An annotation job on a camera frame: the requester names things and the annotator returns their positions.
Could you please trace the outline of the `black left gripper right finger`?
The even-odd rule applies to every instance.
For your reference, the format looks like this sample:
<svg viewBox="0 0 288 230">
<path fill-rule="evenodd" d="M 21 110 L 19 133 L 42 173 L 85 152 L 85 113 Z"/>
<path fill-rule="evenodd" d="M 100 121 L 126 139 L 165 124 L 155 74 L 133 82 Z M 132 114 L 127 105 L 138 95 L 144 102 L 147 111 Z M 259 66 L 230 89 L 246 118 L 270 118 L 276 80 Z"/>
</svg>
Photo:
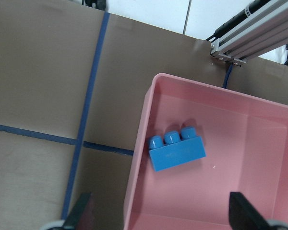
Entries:
<svg viewBox="0 0 288 230">
<path fill-rule="evenodd" d="M 241 192 L 230 192 L 229 224 L 233 230 L 270 230 L 271 226 Z"/>
</svg>

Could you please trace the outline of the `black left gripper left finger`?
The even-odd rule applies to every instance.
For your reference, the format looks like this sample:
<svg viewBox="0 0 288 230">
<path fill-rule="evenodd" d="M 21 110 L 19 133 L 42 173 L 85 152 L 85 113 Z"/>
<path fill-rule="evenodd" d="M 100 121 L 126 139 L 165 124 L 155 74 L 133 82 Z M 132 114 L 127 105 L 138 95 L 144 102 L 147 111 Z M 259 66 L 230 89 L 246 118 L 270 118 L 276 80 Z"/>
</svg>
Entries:
<svg viewBox="0 0 288 230">
<path fill-rule="evenodd" d="M 94 228 L 93 193 L 82 193 L 63 223 L 63 230 L 92 230 Z"/>
</svg>

